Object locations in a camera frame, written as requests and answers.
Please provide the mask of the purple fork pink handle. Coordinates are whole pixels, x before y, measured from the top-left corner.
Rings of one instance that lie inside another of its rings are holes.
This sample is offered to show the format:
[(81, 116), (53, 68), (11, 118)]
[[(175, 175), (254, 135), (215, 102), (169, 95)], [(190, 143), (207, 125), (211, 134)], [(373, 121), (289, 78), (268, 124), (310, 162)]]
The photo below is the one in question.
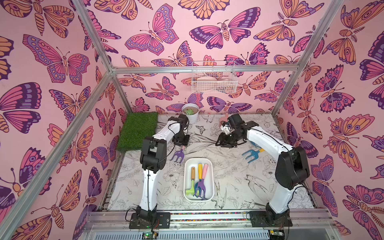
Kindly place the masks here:
[(185, 146), (181, 146), (180, 150), (174, 153), (173, 157), (171, 158), (171, 161), (181, 165), (185, 158), (185, 153), (184, 153), (185, 148), (186, 148)]

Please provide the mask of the blue fork yellow handle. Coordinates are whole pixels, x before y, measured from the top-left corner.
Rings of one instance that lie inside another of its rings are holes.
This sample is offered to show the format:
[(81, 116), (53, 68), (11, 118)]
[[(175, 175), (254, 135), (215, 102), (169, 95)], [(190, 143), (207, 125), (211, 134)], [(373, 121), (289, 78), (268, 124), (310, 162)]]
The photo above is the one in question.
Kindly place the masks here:
[(198, 164), (198, 177), (199, 177), (199, 179), (197, 180), (197, 182), (195, 183), (195, 186), (194, 186), (194, 190), (195, 190), (194, 197), (196, 197), (196, 198), (199, 198), (201, 196), (201, 187), (199, 184), (202, 180), (202, 174), (203, 174), (203, 165)]

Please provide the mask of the white plastic storage box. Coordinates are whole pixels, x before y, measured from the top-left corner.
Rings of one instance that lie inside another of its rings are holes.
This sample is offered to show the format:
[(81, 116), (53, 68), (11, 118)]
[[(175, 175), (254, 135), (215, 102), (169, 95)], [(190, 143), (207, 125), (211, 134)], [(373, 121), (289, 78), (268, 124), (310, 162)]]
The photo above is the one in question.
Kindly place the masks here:
[[(193, 196), (186, 195), (186, 189), (191, 187), (191, 167), (195, 167), (196, 175), (195, 175), (195, 183), (199, 179), (198, 177), (198, 164), (208, 164), (208, 171), (205, 178), (205, 186), (206, 186), (206, 200), (202, 200), (202, 198), (196, 198)], [(213, 164), (210, 160), (206, 158), (191, 158), (185, 163), (185, 178), (184, 178), (184, 197), (190, 202), (207, 202), (213, 199), (215, 195), (215, 182), (214, 182), (214, 172), (213, 172)]]

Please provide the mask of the purple rake pink handle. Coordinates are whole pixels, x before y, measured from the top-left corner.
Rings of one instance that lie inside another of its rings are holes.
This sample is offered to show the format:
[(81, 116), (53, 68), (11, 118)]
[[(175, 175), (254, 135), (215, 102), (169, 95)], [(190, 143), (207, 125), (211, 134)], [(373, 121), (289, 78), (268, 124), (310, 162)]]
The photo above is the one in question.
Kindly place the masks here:
[(202, 198), (202, 200), (206, 200), (206, 186), (205, 186), (205, 178), (208, 171), (208, 164), (204, 164), (203, 171), (202, 171), (202, 177), (201, 180), (198, 183), (198, 191), (199, 191), (199, 198)]

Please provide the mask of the green rake wooden handle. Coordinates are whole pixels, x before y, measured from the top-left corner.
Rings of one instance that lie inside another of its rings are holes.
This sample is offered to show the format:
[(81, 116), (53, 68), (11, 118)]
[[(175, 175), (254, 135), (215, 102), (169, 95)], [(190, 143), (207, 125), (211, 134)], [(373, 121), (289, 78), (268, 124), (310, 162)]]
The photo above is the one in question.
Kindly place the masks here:
[(189, 189), (186, 189), (187, 196), (193, 196), (195, 194), (195, 175), (196, 169), (195, 167), (191, 167), (191, 187)]

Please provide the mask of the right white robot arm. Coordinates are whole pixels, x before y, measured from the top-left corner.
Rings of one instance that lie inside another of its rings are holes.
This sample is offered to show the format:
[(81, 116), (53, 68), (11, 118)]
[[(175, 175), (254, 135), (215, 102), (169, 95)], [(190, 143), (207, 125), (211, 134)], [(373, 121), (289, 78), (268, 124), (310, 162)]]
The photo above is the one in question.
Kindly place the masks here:
[(264, 211), (249, 212), (252, 227), (291, 227), (290, 207), (297, 189), (310, 176), (307, 154), (302, 147), (293, 147), (267, 133), (253, 121), (230, 120), (221, 123), (222, 133), (216, 146), (236, 148), (250, 141), (264, 149), (277, 161), (275, 178), (278, 182), (272, 199)]

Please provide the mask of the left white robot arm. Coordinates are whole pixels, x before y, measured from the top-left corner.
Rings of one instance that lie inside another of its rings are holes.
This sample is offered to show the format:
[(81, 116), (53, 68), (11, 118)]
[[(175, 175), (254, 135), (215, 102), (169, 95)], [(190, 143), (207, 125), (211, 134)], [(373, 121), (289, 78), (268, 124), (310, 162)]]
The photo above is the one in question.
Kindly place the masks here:
[(144, 171), (144, 188), (141, 202), (129, 220), (130, 229), (154, 229), (160, 226), (163, 217), (157, 213), (157, 190), (160, 173), (169, 157), (168, 143), (184, 150), (190, 140), (190, 135), (185, 133), (189, 123), (188, 117), (183, 114), (170, 117), (158, 133), (143, 140), (140, 163)]

